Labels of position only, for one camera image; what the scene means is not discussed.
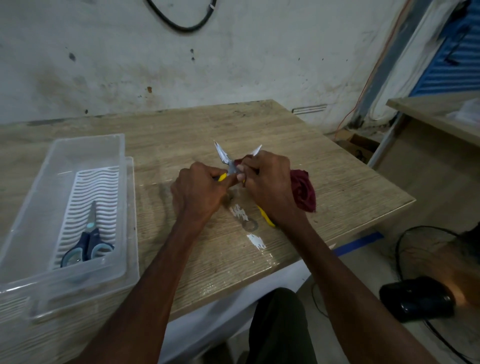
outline person's left arm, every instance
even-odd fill
[[[221,205],[235,174],[195,162],[172,184],[177,221],[162,248],[125,301],[92,339],[75,364],[157,363],[180,277],[207,221]]]

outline red wire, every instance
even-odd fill
[[[360,93],[360,96],[357,100],[357,103],[355,104],[355,106],[353,107],[352,110],[350,110],[350,112],[345,115],[345,117],[342,119],[342,121],[340,122],[340,124],[336,127],[336,130],[335,130],[335,136],[334,136],[334,140],[336,140],[336,135],[338,134],[338,130],[340,129],[340,126],[342,126],[343,122],[345,121],[345,119],[355,111],[355,109],[357,108],[357,106],[359,105],[360,103],[360,100],[361,100],[361,97],[363,96],[363,93],[365,92],[365,89],[367,88],[367,85],[368,83],[370,82],[370,79],[372,78],[373,76],[373,73],[375,72],[375,69],[377,68],[378,64],[380,63],[380,61],[382,60],[385,52],[387,51],[388,49],[388,45],[390,43],[390,41],[392,40],[392,37],[393,35],[395,34],[395,31],[400,23],[400,19],[402,18],[403,16],[403,13],[405,12],[405,10],[408,8],[408,5],[410,4],[411,0],[407,0],[407,2],[405,2],[405,5],[403,6],[403,9],[402,11],[400,12],[400,14],[398,15],[397,19],[396,19],[396,22],[395,22],[395,25],[392,29],[392,32],[390,33],[390,35],[388,36],[388,39],[387,41],[385,42],[385,45],[384,45],[384,49],[382,50],[382,53],[380,53],[380,56],[378,57],[378,60],[377,62],[375,63],[373,69],[372,69],[372,72],[370,72],[370,75],[368,76],[368,79],[367,79],[367,82],[365,83],[365,86],[363,87],[363,90],[361,91]]]

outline person's left hand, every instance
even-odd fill
[[[189,218],[207,223],[219,209],[227,189],[238,183],[236,174],[229,175],[222,182],[213,179],[225,172],[227,171],[200,162],[182,169],[170,188],[177,217],[186,213]]]

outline wooden tabletop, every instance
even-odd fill
[[[404,209],[414,199],[272,100],[110,115],[34,121],[0,127],[0,236],[6,233],[56,138],[124,133],[126,155],[135,164],[140,272],[165,241],[175,216],[169,186],[194,161],[222,167],[213,140],[240,158],[259,144],[286,155],[293,169],[308,171],[317,196],[309,220],[331,245]],[[279,229],[271,228],[244,189],[234,187],[229,206],[207,224],[181,278],[172,306],[174,319],[299,260]],[[265,249],[257,249],[229,207],[239,205],[258,228]],[[125,297],[125,292],[45,318],[22,350],[61,363],[82,349]]]
[[[447,117],[458,111],[463,103],[480,97],[480,91],[392,98],[387,105],[408,116],[423,121],[446,133],[480,146],[480,127]]]

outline blue corrugated metal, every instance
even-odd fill
[[[411,96],[480,90],[480,0],[472,0],[466,16],[442,34],[445,41]]]

